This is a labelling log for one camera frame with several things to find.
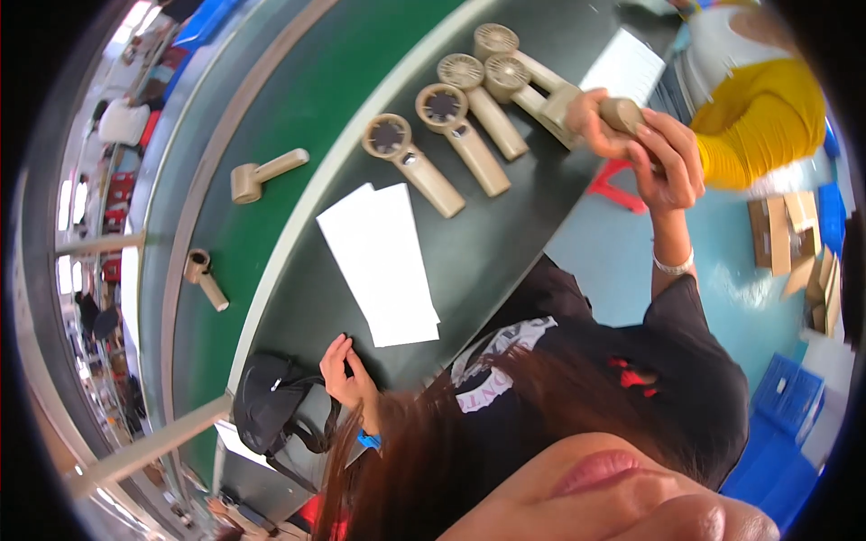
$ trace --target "white paper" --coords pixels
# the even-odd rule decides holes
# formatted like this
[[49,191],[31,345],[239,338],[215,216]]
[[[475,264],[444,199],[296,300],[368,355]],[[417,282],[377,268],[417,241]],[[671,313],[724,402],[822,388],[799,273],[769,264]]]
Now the white paper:
[[371,230],[379,286],[394,293],[380,300],[394,303],[389,314],[401,319],[439,323],[430,299],[427,271],[406,184],[395,184],[373,192]]
[[223,440],[225,448],[229,451],[237,453],[245,459],[252,460],[256,464],[261,464],[266,468],[273,469],[268,465],[267,459],[265,459],[264,456],[253,453],[252,449],[243,444],[241,436],[237,435],[237,427],[235,425],[221,419],[214,423],[214,427],[216,427],[220,439]]
[[375,319],[375,292],[369,287],[370,268],[366,266],[370,223],[366,213],[373,194],[372,184],[364,184],[321,213],[316,221],[331,249],[333,258],[367,321]]
[[631,98],[646,106],[663,71],[664,61],[656,53],[619,29],[579,86],[584,91],[604,87],[612,98]]
[[365,184],[317,221],[375,347],[439,339],[406,184]]

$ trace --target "black bag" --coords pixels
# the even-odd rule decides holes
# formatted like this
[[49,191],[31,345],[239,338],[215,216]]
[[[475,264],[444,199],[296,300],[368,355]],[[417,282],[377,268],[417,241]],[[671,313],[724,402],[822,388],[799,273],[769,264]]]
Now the black bag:
[[324,387],[325,380],[319,375],[309,375],[291,360],[256,353],[247,357],[232,405],[237,433],[243,444],[254,453],[263,455],[273,469],[313,494],[319,489],[283,466],[274,455],[286,447],[292,435],[301,438],[307,449],[316,454],[325,453],[331,447],[340,411],[339,402],[331,398],[331,413],[324,434],[312,423],[295,415],[314,385]]

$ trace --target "black work surface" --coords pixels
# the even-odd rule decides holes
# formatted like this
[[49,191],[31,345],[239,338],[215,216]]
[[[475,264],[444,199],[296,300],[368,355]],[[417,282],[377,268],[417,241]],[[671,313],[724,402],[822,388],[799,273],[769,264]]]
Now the black work surface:
[[[554,72],[579,84],[620,26],[665,56],[679,27],[677,19],[625,16],[613,2],[574,0],[498,3],[477,23],[497,22],[520,37],[520,49]],[[469,169],[441,135],[428,130],[415,113],[418,92],[436,82],[436,64],[453,52],[472,52],[469,25],[385,108],[412,126],[413,140],[466,199],[466,207],[446,220],[414,187],[412,208],[433,306],[442,323],[439,340],[373,348],[366,320],[325,243],[314,217],[361,184],[381,189],[407,182],[397,168],[364,152],[358,144],[332,180],[285,263],[280,282],[262,316],[252,351],[296,356],[310,370],[341,332],[354,347],[380,389],[416,388],[450,362],[484,326],[541,255],[589,185],[602,160],[585,148],[569,153],[544,127],[514,104],[504,106],[529,144],[529,152],[507,163],[477,121],[488,147],[505,168],[512,187],[488,198]]]

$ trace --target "woman's hand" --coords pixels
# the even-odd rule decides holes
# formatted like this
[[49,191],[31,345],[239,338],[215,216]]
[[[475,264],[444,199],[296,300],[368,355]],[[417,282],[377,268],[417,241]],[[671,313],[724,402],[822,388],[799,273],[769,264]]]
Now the woman's hand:
[[[347,361],[354,375],[346,377],[343,361]],[[325,351],[319,363],[319,370],[325,378],[325,390],[347,408],[355,409],[364,404],[364,419],[361,426],[369,435],[378,434],[376,404],[378,389],[367,374],[361,359],[352,349],[352,339],[340,334]]]
[[[637,177],[637,193],[650,213],[688,209],[706,191],[695,132],[666,113],[643,109],[646,126],[626,145]],[[649,150],[663,168],[654,169]]]
[[229,508],[216,498],[208,498],[208,510],[215,515],[228,515]]
[[582,135],[592,151],[602,158],[629,159],[629,134],[614,130],[598,116],[598,108],[607,97],[607,88],[594,88],[580,94],[568,104],[565,125]]

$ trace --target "yellow shirt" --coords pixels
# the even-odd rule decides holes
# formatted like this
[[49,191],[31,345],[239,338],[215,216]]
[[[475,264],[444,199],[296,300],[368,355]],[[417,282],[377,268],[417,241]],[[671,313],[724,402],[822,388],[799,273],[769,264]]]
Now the yellow shirt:
[[824,95],[805,61],[787,58],[735,68],[712,98],[690,125],[704,182],[712,188],[744,190],[769,171],[812,155],[824,142]]

